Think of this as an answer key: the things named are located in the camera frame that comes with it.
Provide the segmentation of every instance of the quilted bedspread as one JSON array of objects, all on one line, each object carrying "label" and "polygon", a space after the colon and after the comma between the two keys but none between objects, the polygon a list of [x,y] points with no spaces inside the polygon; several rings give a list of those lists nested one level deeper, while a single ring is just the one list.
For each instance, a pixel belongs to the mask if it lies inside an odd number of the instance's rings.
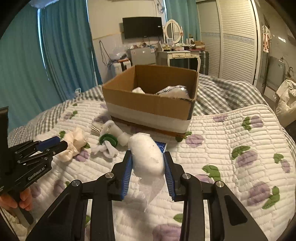
[{"label": "quilted bedspread", "polygon": [[[90,154],[89,147],[96,146],[99,139],[91,132],[91,123],[109,118],[103,101],[82,100],[69,105],[54,128],[44,134],[50,138],[78,126],[85,131],[88,145],[70,162],[62,163],[55,157],[52,171],[31,186],[33,215],[37,220],[69,182],[96,180],[122,161],[126,147],[118,147],[119,154],[113,159],[101,153]],[[130,134],[141,131],[118,125]],[[276,240],[282,234],[295,213],[296,171],[284,132],[268,106],[257,104],[223,114],[194,116],[186,139],[179,142],[174,137],[149,133],[155,141],[167,143],[174,162],[181,164],[185,172],[201,181],[225,182],[268,240]],[[124,201],[113,202],[116,240],[179,240],[183,203],[171,200],[165,184],[144,212],[145,201],[138,181],[132,173]],[[91,222],[91,200],[87,215]],[[210,240],[206,205],[205,220],[206,240]]]}]

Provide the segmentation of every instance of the purple flower pattern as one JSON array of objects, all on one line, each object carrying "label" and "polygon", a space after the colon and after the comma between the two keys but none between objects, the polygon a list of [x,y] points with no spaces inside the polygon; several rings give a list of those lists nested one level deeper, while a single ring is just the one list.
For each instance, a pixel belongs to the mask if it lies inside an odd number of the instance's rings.
[{"label": "purple flower pattern", "polygon": [[62,193],[62,191],[65,189],[65,184],[64,184],[64,182],[62,181],[62,180],[56,180],[55,182],[54,182],[54,190],[53,190],[53,195],[55,196],[55,197],[58,197],[61,193]]},{"label": "purple flower pattern", "polygon": [[196,148],[198,146],[201,146],[203,141],[204,141],[204,138],[202,135],[190,135],[185,140],[186,144],[192,148]]},{"label": "purple flower pattern", "polygon": [[68,112],[67,114],[65,114],[64,116],[64,120],[69,120],[72,116],[72,113],[71,112]]},{"label": "purple flower pattern", "polygon": [[209,178],[209,176],[206,174],[197,174],[195,175],[195,177],[199,179],[201,182],[214,184],[213,179]]},{"label": "purple flower pattern", "polygon": [[258,155],[255,151],[246,151],[242,155],[237,157],[237,164],[239,167],[252,165],[255,160],[258,159]]},{"label": "purple flower pattern", "polygon": [[214,116],[213,120],[215,122],[224,122],[227,118],[227,115],[220,115],[220,116]]},{"label": "purple flower pattern", "polygon": [[101,106],[102,108],[104,108],[104,109],[107,109],[107,106],[106,106],[105,103],[101,103],[100,106]]},{"label": "purple flower pattern", "polygon": [[265,182],[256,183],[249,190],[248,206],[254,206],[270,197],[270,188]]},{"label": "purple flower pattern", "polygon": [[41,193],[41,189],[40,189],[39,185],[36,183],[33,183],[30,186],[30,189],[31,189],[31,194],[32,194],[33,198],[37,198]]},{"label": "purple flower pattern", "polygon": [[290,163],[286,159],[281,160],[281,168],[285,173],[290,173]]},{"label": "purple flower pattern", "polygon": [[107,115],[99,115],[94,119],[95,122],[100,122],[103,124],[105,124],[108,120],[111,120],[111,117]]},{"label": "purple flower pattern", "polygon": [[250,123],[253,127],[258,127],[258,128],[263,127],[263,121],[257,115],[254,115],[251,117]]},{"label": "purple flower pattern", "polygon": [[89,153],[86,150],[81,150],[81,152],[73,158],[80,162],[86,162],[86,160],[89,159]]},{"label": "purple flower pattern", "polygon": [[153,231],[153,241],[179,241],[181,227],[172,224],[157,225]]}]

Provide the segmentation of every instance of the white wardrobe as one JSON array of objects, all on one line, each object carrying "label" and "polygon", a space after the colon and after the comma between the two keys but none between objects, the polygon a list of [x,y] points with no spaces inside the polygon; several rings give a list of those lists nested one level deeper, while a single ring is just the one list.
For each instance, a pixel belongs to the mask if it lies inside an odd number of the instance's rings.
[{"label": "white wardrobe", "polygon": [[262,30],[252,1],[197,0],[201,41],[210,54],[209,75],[256,84]]}]

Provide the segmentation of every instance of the white bag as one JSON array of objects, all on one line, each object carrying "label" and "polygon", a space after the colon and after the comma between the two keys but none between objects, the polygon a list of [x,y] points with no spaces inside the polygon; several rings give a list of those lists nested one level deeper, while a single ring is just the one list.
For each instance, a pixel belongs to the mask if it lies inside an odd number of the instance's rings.
[{"label": "white bag", "polygon": [[277,90],[279,104],[276,107],[276,116],[283,127],[296,120],[296,83],[285,80]]}]

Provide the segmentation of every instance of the drawer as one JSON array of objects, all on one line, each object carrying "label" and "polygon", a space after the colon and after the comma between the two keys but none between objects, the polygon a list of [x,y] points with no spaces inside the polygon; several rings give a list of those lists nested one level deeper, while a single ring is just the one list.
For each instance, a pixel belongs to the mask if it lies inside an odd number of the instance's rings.
[{"label": "drawer", "polygon": [[186,57],[187,58],[192,58],[192,57],[194,57],[194,58],[197,58],[198,56],[200,55],[200,53],[199,52],[197,52],[196,54],[193,54],[193,53],[186,53]]},{"label": "drawer", "polygon": [[185,58],[185,53],[172,53],[173,58]]}]

